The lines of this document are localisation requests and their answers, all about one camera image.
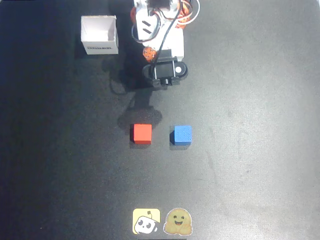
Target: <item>white box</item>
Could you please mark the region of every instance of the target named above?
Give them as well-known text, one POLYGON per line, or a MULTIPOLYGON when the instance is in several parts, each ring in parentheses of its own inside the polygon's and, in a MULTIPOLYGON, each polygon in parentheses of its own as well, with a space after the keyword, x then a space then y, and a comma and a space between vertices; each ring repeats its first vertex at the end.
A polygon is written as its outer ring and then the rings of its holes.
POLYGON ((118 54, 116 16, 82 16, 81 42, 88 55, 118 54))

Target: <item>black cable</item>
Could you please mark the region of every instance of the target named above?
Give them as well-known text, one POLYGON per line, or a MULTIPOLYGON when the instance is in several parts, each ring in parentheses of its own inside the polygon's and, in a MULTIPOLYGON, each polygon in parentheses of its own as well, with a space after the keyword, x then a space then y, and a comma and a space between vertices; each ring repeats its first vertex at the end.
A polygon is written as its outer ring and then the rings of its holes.
POLYGON ((144 39, 144 40, 140 40, 138 38, 135 37, 135 34, 134 34, 134 28, 137 27, 137 24, 133 24, 132 25, 132 28, 131 28, 131 36, 133 37, 133 39, 139 43, 139 44, 143 44, 143 43, 146 43, 146 42, 149 42, 151 40, 153 40, 157 35, 158 35, 158 32, 160 30, 160 27, 161 27, 161 20, 160 20, 160 17, 155 14, 156 18, 157 18, 157 25, 156 25, 156 29, 154 30, 152 36, 149 38, 149 39, 144 39))
POLYGON ((156 57, 155 57, 155 59, 154 59, 154 61, 153 61, 152 68, 151 68, 151 69, 152 69, 152 72, 151 72, 151 73, 152 73, 152 74, 151 74, 152 77, 153 77, 154 74, 155 74, 155 69, 156 69, 157 61, 158 61, 158 58, 159 58, 159 56, 160 56, 160 54, 161 54, 162 48, 164 47, 166 38, 167 38, 167 36, 168 36, 168 34, 169 34, 172 26, 175 24, 175 21, 178 19, 181 10, 183 9, 183 5, 182 5, 181 0, 179 0, 179 5, 180 5, 180 9, 178 10, 176 16, 174 17, 174 19, 172 20, 172 22, 171 22, 168 30, 166 31, 166 33, 165 33, 165 35, 164 35, 164 37, 163 37, 162 43, 161 43, 161 45, 160 45, 159 51, 157 52, 156 57))

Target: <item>sticker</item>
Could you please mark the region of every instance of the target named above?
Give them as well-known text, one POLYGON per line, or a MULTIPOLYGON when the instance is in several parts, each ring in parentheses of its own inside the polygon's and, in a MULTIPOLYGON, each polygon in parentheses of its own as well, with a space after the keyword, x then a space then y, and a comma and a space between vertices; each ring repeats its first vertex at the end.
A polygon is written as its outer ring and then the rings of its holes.
POLYGON ((192 225, 190 213, 183 208, 172 209, 166 216, 163 231, 170 235, 191 235, 192 225))
POLYGON ((156 208, 136 208, 133 211, 132 231, 134 234, 151 234, 158 230, 160 211, 156 208))

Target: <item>red cube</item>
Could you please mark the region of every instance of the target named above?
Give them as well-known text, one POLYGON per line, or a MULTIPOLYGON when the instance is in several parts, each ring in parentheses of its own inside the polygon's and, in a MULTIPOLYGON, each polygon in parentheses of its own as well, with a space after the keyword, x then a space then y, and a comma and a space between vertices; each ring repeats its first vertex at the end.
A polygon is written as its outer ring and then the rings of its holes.
POLYGON ((133 126, 133 141, 135 144, 151 144, 151 140, 151 124, 135 124, 133 126))

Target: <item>blue cube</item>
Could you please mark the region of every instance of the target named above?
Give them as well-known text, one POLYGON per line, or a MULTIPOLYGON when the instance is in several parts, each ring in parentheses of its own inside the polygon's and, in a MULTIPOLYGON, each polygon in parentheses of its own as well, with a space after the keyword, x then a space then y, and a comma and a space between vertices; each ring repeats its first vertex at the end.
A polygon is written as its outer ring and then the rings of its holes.
POLYGON ((192 142, 191 126, 175 126, 174 127, 174 145, 187 146, 192 142))

